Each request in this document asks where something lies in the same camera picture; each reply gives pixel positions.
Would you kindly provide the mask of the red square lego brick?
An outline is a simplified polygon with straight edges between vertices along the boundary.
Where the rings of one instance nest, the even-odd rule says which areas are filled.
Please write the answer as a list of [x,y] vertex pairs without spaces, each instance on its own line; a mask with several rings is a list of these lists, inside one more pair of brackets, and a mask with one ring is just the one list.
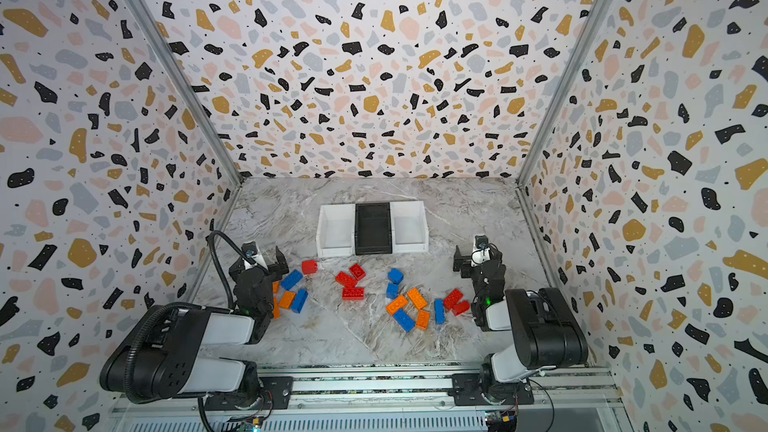
[[313,275],[318,272],[319,265],[316,260],[305,260],[301,264],[301,269],[304,275]]

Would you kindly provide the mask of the black middle bin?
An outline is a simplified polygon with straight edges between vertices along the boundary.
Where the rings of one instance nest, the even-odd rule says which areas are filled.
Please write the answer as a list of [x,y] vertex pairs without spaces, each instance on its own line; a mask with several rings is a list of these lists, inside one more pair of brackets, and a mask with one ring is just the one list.
[[365,202],[355,205],[354,250],[356,255],[393,252],[389,202]]

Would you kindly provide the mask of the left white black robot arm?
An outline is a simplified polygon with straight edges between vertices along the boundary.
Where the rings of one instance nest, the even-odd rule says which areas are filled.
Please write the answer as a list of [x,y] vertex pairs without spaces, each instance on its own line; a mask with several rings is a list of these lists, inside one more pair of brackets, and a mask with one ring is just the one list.
[[246,409],[267,399],[254,362],[200,355],[208,346],[255,345],[277,317],[273,286],[289,272],[285,255],[276,249],[275,262],[266,264],[253,243],[245,250],[249,258],[229,269],[232,308],[151,306],[103,365],[101,388],[134,404],[208,398]]

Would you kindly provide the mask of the left white bin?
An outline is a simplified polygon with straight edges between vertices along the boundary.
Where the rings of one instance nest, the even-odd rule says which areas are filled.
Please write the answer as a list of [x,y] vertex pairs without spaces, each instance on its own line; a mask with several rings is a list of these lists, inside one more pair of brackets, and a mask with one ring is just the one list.
[[322,205],[316,232],[320,258],[352,256],[355,250],[355,204]]

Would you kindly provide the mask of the blue lego brick narrow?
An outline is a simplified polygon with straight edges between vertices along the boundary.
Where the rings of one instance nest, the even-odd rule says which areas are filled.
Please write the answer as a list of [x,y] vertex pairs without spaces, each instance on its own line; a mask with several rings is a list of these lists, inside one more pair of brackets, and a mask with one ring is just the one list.
[[442,299],[434,301],[434,320],[436,325],[442,325],[445,322],[445,307]]

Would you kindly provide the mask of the white bin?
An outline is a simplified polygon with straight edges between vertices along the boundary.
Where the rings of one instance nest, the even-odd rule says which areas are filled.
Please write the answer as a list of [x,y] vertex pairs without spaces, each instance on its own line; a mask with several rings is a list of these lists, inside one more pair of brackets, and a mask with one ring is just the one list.
[[352,256],[355,250],[355,204],[322,205],[316,232],[320,258]]
[[426,253],[429,249],[429,229],[423,201],[394,201],[389,203],[392,253]]

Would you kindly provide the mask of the right white bin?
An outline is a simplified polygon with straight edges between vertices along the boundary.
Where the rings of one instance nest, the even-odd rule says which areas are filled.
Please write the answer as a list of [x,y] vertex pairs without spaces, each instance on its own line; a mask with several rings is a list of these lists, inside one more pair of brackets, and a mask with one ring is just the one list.
[[429,229],[423,201],[394,201],[389,203],[392,253],[426,253],[429,249]]

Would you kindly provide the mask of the orange lego brick centre upper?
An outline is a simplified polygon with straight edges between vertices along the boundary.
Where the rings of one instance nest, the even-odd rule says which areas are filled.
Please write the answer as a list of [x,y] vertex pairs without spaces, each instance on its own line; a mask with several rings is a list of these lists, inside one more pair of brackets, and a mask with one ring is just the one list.
[[428,305],[428,302],[422,296],[422,294],[417,288],[410,289],[407,292],[406,296],[410,300],[410,302],[413,304],[413,306],[418,310],[422,310]]

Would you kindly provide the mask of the blue square lego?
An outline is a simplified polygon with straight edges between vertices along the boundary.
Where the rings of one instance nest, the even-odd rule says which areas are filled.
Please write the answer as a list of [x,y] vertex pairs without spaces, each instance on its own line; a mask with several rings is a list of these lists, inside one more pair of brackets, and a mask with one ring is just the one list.
[[403,274],[396,268],[392,268],[388,272],[388,279],[393,284],[400,284],[403,281]]
[[395,300],[399,296],[399,285],[397,283],[389,283],[386,289],[386,297],[389,300]]

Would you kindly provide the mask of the orange lego brick centre lower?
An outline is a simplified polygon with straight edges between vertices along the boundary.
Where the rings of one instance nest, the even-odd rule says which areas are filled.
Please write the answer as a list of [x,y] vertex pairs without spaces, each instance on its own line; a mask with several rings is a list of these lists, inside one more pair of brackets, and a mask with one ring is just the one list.
[[426,330],[429,326],[430,316],[431,314],[428,311],[421,309],[418,312],[416,327],[420,330]]

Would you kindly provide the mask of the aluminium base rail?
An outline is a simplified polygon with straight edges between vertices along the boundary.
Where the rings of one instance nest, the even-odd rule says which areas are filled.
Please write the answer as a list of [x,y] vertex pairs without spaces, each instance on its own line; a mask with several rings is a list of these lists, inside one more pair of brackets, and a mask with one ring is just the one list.
[[476,363],[268,367],[248,410],[225,399],[118,400],[107,431],[630,431],[610,372],[541,372],[482,392]]

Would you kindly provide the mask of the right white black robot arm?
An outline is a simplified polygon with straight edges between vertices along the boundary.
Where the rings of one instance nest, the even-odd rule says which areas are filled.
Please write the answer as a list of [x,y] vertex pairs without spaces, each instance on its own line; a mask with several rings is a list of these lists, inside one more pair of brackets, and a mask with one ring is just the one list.
[[508,289],[503,254],[485,236],[477,238],[472,253],[455,251],[453,270],[472,282],[475,295],[449,310],[469,310],[482,331],[511,335],[511,344],[488,355],[478,372],[452,376],[456,404],[509,406],[519,398],[530,404],[529,378],[587,363],[587,340],[561,291]]

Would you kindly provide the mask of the orange lego brick centre left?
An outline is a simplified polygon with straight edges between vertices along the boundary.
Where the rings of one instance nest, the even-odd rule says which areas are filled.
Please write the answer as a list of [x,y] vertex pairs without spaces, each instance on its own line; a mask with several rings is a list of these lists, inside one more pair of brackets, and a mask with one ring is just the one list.
[[408,300],[403,295],[398,295],[392,302],[386,306],[386,311],[393,316],[399,310],[408,304]]

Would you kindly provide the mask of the orange lego brick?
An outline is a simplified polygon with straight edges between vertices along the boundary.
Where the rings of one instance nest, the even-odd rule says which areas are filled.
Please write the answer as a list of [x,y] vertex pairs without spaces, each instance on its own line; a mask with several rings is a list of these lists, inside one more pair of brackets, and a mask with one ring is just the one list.
[[422,294],[417,288],[410,289],[407,292],[406,296],[410,300],[410,302],[413,304],[413,306],[418,310],[422,310],[428,305],[428,302],[422,296]]
[[428,311],[421,309],[418,312],[416,327],[420,330],[426,330],[429,326],[430,316],[431,314]]
[[294,292],[291,292],[291,291],[284,292],[277,302],[278,307],[280,309],[290,309],[295,297],[296,297],[296,294]]
[[386,311],[393,316],[399,310],[408,304],[408,300],[403,295],[398,295],[392,302],[386,306]]

